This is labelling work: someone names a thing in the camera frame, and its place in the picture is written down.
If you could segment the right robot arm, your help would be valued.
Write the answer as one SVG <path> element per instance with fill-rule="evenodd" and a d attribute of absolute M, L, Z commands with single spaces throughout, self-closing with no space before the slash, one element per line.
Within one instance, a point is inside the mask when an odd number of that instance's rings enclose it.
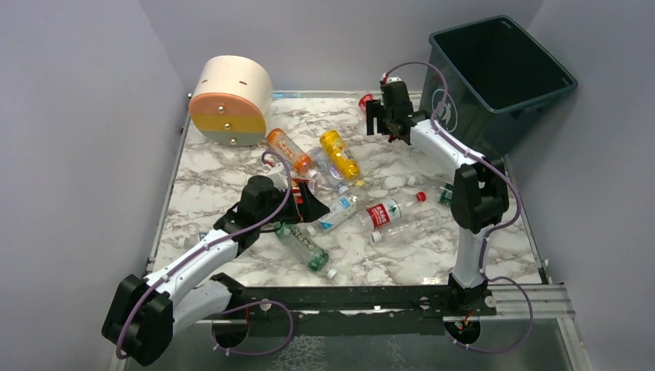
<path fill-rule="evenodd" d="M 366 103 L 367 133 L 386 134 L 417 147 L 453 177 L 450 212 L 460 227 L 456 263 L 448 279 L 449 304 L 469 309 L 484 300 L 484 234 L 509 208 L 504 160 L 468 148 L 412 105 L 402 81 L 380 86 L 382 96 Z"/>

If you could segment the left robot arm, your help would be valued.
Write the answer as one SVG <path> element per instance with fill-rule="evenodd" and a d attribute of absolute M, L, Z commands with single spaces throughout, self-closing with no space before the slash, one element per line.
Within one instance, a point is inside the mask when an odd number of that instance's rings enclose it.
<path fill-rule="evenodd" d="M 242 310 L 243 284 L 216 270 L 251 247 L 266 225 L 314 222 L 329 212 L 307 185 L 299 190 L 296 200 L 291 185 L 279 189 L 269 177 L 252 176 L 239 201 L 194 247 L 146 277 L 125 277 L 101 329 L 115 345 L 117 358 L 149 366 L 190 325 L 209 315 Z"/>

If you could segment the red label bottle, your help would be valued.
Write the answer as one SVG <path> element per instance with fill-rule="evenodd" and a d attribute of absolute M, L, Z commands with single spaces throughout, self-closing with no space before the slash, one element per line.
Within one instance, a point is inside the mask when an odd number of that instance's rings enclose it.
<path fill-rule="evenodd" d="M 417 192 L 409 198 L 387 198 L 364 208 L 358 213 L 360 225 L 366 230 L 378 229 L 401 219 L 418 209 L 427 200 L 424 192 Z"/>
<path fill-rule="evenodd" d="M 376 115 L 379 111 L 378 104 L 380 103 L 380 100 L 371 93 L 362 96 L 358 102 L 358 106 L 364 115 L 368 113 L 368 102 L 372 102 L 372 113 Z"/>

